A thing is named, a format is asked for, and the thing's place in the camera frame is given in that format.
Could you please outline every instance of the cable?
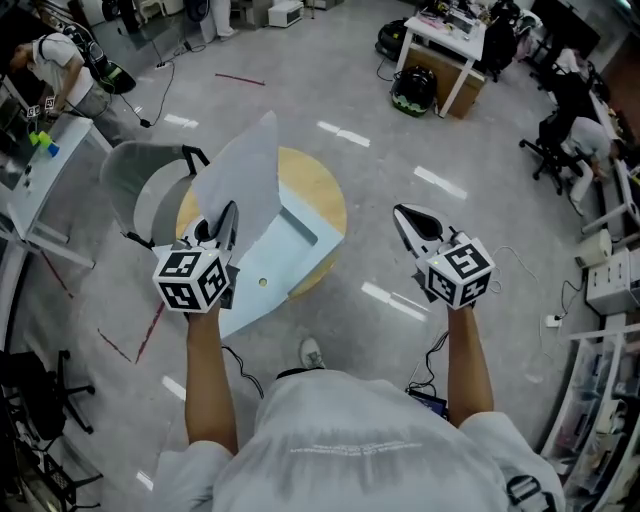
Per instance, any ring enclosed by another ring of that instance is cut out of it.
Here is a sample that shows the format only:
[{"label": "cable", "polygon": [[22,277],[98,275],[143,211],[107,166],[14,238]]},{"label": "cable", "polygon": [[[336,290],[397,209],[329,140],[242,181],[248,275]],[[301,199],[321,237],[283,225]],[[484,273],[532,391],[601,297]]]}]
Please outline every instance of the cable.
[{"label": "cable", "polygon": [[385,78],[383,76],[380,76],[380,68],[384,64],[385,60],[387,60],[387,57],[382,57],[382,60],[380,61],[380,65],[378,66],[378,69],[376,69],[376,75],[378,75],[378,78],[380,80],[384,80],[385,82],[393,82],[393,78]]},{"label": "cable", "polygon": [[[555,316],[556,320],[562,320],[564,317],[566,317],[569,314],[569,310],[571,309],[571,304],[573,304],[574,299],[578,296],[578,294],[584,288],[584,283],[586,281],[587,281],[587,279],[586,279],[586,276],[585,276],[585,277],[582,278],[582,282],[580,283],[580,288],[576,288],[569,281],[567,281],[566,279],[564,280],[564,282],[562,283],[562,291],[560,292],[560,305],[562,306],[562,315],[556,315]],[[564,287],[567,284],[571,288],[573,288],[576,293],[573,294],[573,297],[571,297],[571,300],[569,301],[569,305],[565,308],[564,307]]]},{"label": "cable", "polygon": [[244,361],[242,360],[242,358],[238,354],[236,354],[233,350],[231,350],[231,347],[228,347],[227,345],[221,345],[221,348],[222,350],[227,350],[233,357],[236,358],[236,361],[238,362],[238,366],[240,366],[240,376],[244,377],[245,379],[249,379],[251,382],[253,382],[253,385],[258,390],[258,394],[260,395],[260,398],[264,398],[264,391],[262,390],[262,386],[260,385],[260,382],[258,381],[258,379],[256,379],[253,375],[249,373],[244,373]]},{"label": "cable", "polygon": [[175,73],[176,73],[176,65],[171,61],[161,62],[156,67],[160,67],[163,64],[171,64],[171,78],[169,79],[169,83],[167,84],[167,88],[164,90],[164,94],[162,95],[162,101],[160,102],[160,109],[158,110],[158,115],[156,116],[156,118],[153,121],[153,123],[147,121],[146,119],[141,118],[138,115],[138,113],[134,110],[134,108],[131,106],[131,103],[129,103],[127,101],[127,99],[124,97],[124,94],[120,95],[120,97],[129,106],[129,108],[134,113],[134,115],[140,120],[140,126],[142,126],[144,128],[151,128],[152,126],[155,126],[156,123],[158,122],[158,120],[160,119],[160,116],[162,115],[162,109],[164,108],[164,100],[167,98],[167,93],[169,92],[169,88],[171,87],[171,84],[173,83],[173,77],[175,76]]},{"label": "cable", "polygon": [[427,353],[424,355],[424,362],[425,362],[425,366],[427,367],[427,371],[429,372],[430,376],[429,376],[429,380],[427,380],[426,382],[415,382],[413,380],[413,377],[415,376],[415,371],[413,372],[413,375],[411,376],[411,382],[409,382],[409,386],[407,389],[424,389],[424,388],[430,388],[433,391],[433,396],[434,397],[438,397],[438,392],[436,390],[436,387],[433,385],[433,381],[435,380],[436,376],[433,373],[433,370],[431,369],[431,355],[435,354],[436,352],[439,352],[440,350],[442,350],[442,347],[444,347],[445,342],[447,341],[447,338],[449,337],[449,331],[445,331],[439,338],[438,340],[433,344],[433,346],[427,351]]},{"label": "cable", "polygon": [[[551,359],[551,356],[549,354],[547,354],[544,351],[544,343],[542,341],[542,285],[540,284],[540,280],[538,279],[538,276],[536,276],[522,261],[522,259],[520,258],[520,256],[518,255],[518,253],[515,251],[515,249],[513,247],[509,247],[508,245],[502,245],[500,247],[498,247],[495,251],[493,251],[493,254],[491,255],[491,259],[493,259],[493,261],[495,261],[496,259],[496,254],[498,254],[498,252],[500,252],[502,249],[508,249],[510,250],[513,255],[516,257],[516,259],[520,262],[520,265],[522,265],[522,268],[524,268],[527,273],[533,277],[533,279],[535,279],[536,284],[538,285],[538,340],[540,341],[540,349],[542,350],[542,353],[547,356],[549,359]],[[495,293],[496,295],[502,293],[502,283],[500,282],[500,276],[502,275],[502,269],[500,269],[500,267],[498,267],[496,265],[496,277],[494,279],[492,279],[489,282],[489,290],[491,290],[493,293]],[[496,283],[498,285],[498,288],[492,288],[491,284],[492,283]]]}]

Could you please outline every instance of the black office chair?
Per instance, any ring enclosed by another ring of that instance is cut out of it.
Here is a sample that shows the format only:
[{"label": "black office chair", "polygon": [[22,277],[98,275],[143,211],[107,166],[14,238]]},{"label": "black office chair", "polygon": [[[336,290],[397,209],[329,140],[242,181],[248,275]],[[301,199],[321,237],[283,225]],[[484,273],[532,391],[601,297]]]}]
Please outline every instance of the black office chair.
[{"label": "black office chair", "polygon": [[526,139],[520,141],[521,148],[527,146],[542,157],[542,163],[533,173],[533,179],[539,180],[543,172],[548,174],[556,185],[556,193],[559,196],[563,191],[562,178],[560,178],[563,167],[569,167],[575,174],[582,176],[580,167],[576,165],[582,156],[571,157],[561,147],[571,131],[573,121],[575,121],[575,115],[572,113],[554,112],[540,123],[535,144]]},{"label": "black office chair", "polygon": [[[67,420],[63,408],[67,409],[82,430],[87,434],[93,433],[93,428],[82,421],[69,397],[85,391],[93,395],[96,390],[93,386],[65,387],[64,361],[70,357],[69,351],[61,350],[58,352],[58,371],[47,372],[34,352],[0,352],[0,384],[17,390],[5,398],[11,419],[13,422],[21,421],[30,431],[28,418],[38,436],[44,440],[53,440],[62,435]],[[16,404],[14,400],[18,398],[20,402]],[[33,432],[30,431],[30,434],[38,440]]]}]

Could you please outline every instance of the office chair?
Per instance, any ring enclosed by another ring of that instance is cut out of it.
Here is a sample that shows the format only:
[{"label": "office chair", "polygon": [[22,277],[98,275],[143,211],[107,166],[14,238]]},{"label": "office chair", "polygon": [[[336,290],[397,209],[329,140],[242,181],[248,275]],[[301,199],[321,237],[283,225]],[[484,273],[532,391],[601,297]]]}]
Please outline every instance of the office chair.
[{"label": "office chair", "polygon": [[[53,440],[62,435],[67,420],[63,409],[66,408],[80,428],[87,434],[93,428],[86,425],[75,407],[69,401],[71,395],[87,392],[95,394],[93,386],[66,388],[64,385],[64,361],[71,354],[67,350],[58,352],[58,371],[47,372],[34,352],[21,354],[5,354],[0,352],[0,384],[17,390],[13,395],[5,397],[12,421],[21,421],[29,433],[38,440]],[[29,421],[35,427],[35,435]]]},{"label": "office chair", "polygon": [[[62,466],[49,455],[48,449],[52,443],[53,441],[44,450],[34,450],[23,441],[15,443],[22,485],[28,487],[41,504],[46,504],[48,510],[75,512],[79,509],[100,507],[100,503],[78,505],[77,491],[80,487],[103,478],[103,475],[98,473],[82,480],[73,480]],[[42,462],[34,451],[42,453]]]},{"label": "office chair", "polygon": [[[202,150],[191,146],[160,145],[149,142],[123,142],[113,148],[100,169],[100,185],[104,188],[122,234],[147,249],[176,241],[176,221],[180,205],[196,176],[196,155],[204,165],[209,160]],[[140,236],[134,222],[138,198],[151,176],[176,160],[186,160],[188,174],[178,177],[155,211],[147,240]]]},{"label": "office chair", "polygon": [[543,172],[549,174],[559,196],[563,191],[562,178],[560,178],[563,167],[569,167],[575,174],[582,176],[582,171],[575,165],[582,156],[571,157],[561,147],[569,135],[574,120],[575,115],[572,113],[554,112],[540,123],[535,144],[526,139],[522,139],[519,143],[521,148],[529,147],[542,157],[542,163],[533,173],[533,179],[538,181]]}]

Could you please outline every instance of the gray chair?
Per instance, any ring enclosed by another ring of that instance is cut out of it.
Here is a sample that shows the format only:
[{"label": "gray chair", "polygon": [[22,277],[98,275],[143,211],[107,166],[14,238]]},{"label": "gray chair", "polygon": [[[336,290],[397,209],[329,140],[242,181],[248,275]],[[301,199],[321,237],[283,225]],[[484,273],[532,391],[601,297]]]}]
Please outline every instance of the gray chair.
[{"label": "gray chair", "polygon": [[[204,165],[209,165],[204,153],[191,146],[123,142],[109,153],[100,170],[100,185],[109,196],[116,221],[124,236],[147,249],[175,242],[178,211],[196,176],[193,155]],[[176,160],[186,160],[189,174],[180,177],[163,196],[153,216],[151,239],[147,241],[140,236],[134,224],[138,198],[151,176]]]}]

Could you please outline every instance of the electrical outlet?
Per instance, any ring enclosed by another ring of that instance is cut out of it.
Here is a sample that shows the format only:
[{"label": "electrical outlet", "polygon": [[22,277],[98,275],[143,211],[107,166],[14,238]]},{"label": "electrical outlet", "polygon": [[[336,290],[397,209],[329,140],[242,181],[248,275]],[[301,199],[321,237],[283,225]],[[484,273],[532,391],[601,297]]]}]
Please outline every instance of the electrical outlet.
[{"label": "electrical outlet", "polygon": [[556,320],[555,315],[547,315],[545,319],[545,324],[550,329],[557,329],[562,325],[562,319]]}]

